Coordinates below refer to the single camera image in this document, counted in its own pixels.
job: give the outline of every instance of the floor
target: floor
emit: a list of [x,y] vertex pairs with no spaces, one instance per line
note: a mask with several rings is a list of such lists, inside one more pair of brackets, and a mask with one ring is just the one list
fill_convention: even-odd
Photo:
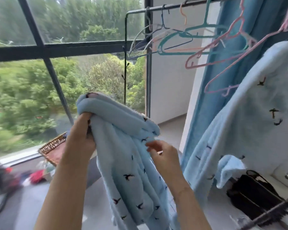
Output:
[[[185,116],[172,121],[160,124],[162,140],[167,141],[176,148],[179,147]],[[111,213],[108,205],[106,191],[101,178],[95,175],[97,181],[89,187],[85,194],[83,230],[117,230],[111,222]],[[49,184],[30,185],[16,191],[8,199],[3,212],[0,213],[0,230],[31,230],[38,216],[46,196]],[[213,230],[234,230],[237,225],[230,218],[234,219],[243,216],[238,209],[234,208],[226,196],[227,187],[219,190],[212,188],[207,206],[204,209],[206,217]],[[147,229],[146,226],[139,226],[140,230]],[[268,230],[283,229],[275,224],[265,228]]]

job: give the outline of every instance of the finger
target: finger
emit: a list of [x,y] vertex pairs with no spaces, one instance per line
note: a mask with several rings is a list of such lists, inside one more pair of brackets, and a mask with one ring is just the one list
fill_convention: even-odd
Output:
[[145,144],[147,147],[151,147],[157,152],[163,151],[169,144],[163,140],[154,140]]
[[154,150],[153,148],[149,147],[147,149],[147,151],[149,152],[151,158],[153,159],[153,161],[155,162],[155,160],[157,159],[157,157],[159,156],[159,154],[157,153],[156,150]]
[[88,131],[88,120],[91,116],[92,113],[90,112],[83,112],[81,115],[79,115],[70,130],[69,137],[77,139],[85,138]]

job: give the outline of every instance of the black window mullion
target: black window mullion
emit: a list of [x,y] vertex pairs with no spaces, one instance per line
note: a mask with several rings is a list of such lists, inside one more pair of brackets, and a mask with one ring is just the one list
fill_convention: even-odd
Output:
[[[39,31],[38,31],[38,27],[37,27],[37,25],[35,23],[34,17],[32,15],[32,12],[30,10],[30,7],[28,5],[27,0],[18,0],[18,2],[20,4],[20,7],[21,7],[23,13],[24,13],[24,16],[25,16],[25,18],[27,20],[27,23],[28,23],[29,27],[30,27],[30,30],[31,30],[31,32],[33,34],[34,40],[36,42],[36,45],[39,48],[44,49],[45,48],[45,44],[44,44],[44,42],[42,40],[42,37],[41,37],[41,35],[40,35]],[[67,105],[67,101],[66,101],[65,96],[63,94],[61,85],[60,85],[60,83],[58,81],[58,77],[56,75],[56,72],[54,71],[54,68],[53,68],[53,65],[51,63],[51,60],[50,60],[49,57],[44,57],[43,60],[44,60],[44,63],[46,65],[46,68],[47,68],[47,70],[49,72],[49,75],[50,75],[50,77],[52,79],[54,87],[55,87],[55,89],[56,89],[56,91],[58,93],[60,101],[61,101],[61,103],[62,103],[62,105],[64,107],[64,110],[65,110],[65,112],[66,112],[66,114],[67,114],[67,116],[69,118],[69,121],[73,125],[74,124],[74,120],[73,120],[72,115],[71,115],[71,113],[69,111],[69,108],[68,108],[68,105]]]

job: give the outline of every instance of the person's right hand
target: person's right hand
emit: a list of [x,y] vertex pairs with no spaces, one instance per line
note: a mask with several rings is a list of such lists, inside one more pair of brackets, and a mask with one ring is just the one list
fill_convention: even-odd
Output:
[[173,196],[190,187],[180,169],[177,149],[163,140],[146,143],[147,151]]

